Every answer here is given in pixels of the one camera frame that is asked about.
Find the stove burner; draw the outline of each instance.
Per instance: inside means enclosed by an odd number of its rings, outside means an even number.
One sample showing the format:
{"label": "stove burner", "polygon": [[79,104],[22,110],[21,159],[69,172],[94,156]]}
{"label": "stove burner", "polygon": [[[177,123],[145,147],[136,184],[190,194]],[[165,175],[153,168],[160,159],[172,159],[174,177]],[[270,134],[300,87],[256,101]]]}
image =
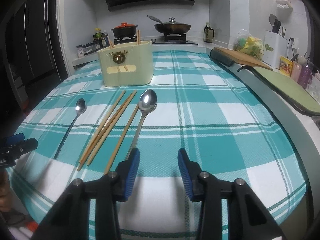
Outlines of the stove burner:
{"label": "stove burner", "polygon": [[185,34],[179,34],[179,35],[170,35],[165,33],[164,34],[164,42],[173,42],[177,41],[179,43],[186,43],[187,38]]}
{"label": "stove burner", "polygon": [[114,39],[115,45],[116,44],[127,43],[127,42],[137,42],[137,36]]}

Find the tablecloth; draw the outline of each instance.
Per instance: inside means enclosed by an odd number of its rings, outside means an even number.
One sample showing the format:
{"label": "tablecloth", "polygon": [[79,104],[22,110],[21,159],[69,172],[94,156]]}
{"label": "tablecloth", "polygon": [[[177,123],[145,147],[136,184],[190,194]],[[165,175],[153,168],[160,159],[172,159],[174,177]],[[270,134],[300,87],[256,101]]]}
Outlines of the tablecloth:
{"label": "tablecloth", "polygon": [[[51,91],[26,117],[16,133],[38,140],[8,172],[12,188],[35,221],[40,222],[74,178],[98,179],[140,95],[157,93],[158,104],[143,124],[137,147],[140,166],[132,196],[119,203],[124,239],[196,236],[200,203],[185,196],[177,163],[179,148],[202,170],[219,179],[243,178],[278,223],[294,210],[306,192],[303,166],[277,120],[240,80],[207,54],[187,51],[153,53],[154,76],[145,86],[107,88],[98,61],[78,69]],[[117,122],[90,166],[77,172],[79,156],[105,113],[123,89],[136,96]],[[77,119],[57,160],[55,151],[72,122],[75,104],[84,98],[87,110]],[[119,150],[111,170],[129,149],[140,113]],[[90,239],[94,239],[94,208],[90,208]],[[226,202],[223,238],[228,235]]]}

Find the pot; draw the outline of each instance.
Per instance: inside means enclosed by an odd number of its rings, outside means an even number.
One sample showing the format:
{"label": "pot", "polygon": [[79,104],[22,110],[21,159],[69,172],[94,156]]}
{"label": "pot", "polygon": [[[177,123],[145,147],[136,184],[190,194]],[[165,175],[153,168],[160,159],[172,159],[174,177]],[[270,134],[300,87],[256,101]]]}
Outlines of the pot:
{"label": "pot", "polygon": [[175,34],[184,34],[187,33],[191,25],[189,24],[184,24],[184,23],[179,23],[175,21],[175,18],[171,17],[170,22],[165,22],[163,23],[160,21],[158,18],[153,17],[151,15],[147,15],[151,20],[159,22],[159,24],[155,24],[155,28],[158,32],[164,33],[164,34],[170,34],[170,33],[175,33]]}
{"label": "pot", "polygon": [[113,35],[116,39],[133,37],[136,35],[138,25],[121,23],[121,25],[112,29]]}

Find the purple bottle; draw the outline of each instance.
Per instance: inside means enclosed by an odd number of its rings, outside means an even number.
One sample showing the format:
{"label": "purple bottle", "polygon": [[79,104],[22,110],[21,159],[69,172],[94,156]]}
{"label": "purple bottle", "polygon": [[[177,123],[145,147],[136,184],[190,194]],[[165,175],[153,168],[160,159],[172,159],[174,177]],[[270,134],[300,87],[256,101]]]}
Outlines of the purple bottle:
{"label": "purple bottle", "polygon": [[301,73],[298,79],[298,84],[302,86],[304,89],[307,88],[309,79],[312,75],[313,63],[310,60],[307,60],[305,64],[302,65]]}

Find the pan handle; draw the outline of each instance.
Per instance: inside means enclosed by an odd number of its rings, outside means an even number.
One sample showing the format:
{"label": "pan handle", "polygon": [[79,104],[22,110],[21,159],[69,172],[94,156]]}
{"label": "pan handle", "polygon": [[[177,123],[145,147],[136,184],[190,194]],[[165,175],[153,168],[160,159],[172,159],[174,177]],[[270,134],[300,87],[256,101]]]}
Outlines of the pan handle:
{"label": "pan handle", "polygon": [[155,22],[159,22],[159,23],[161,23],[162,25],[164,25],[164,23],[162,22],[162,21],[160,21],[158,18],[156,18],[156,17],[153,17],[153,16],[151,16],[151,15],[147,15],[151,20],[153,20],[153,21],[155,21]]}

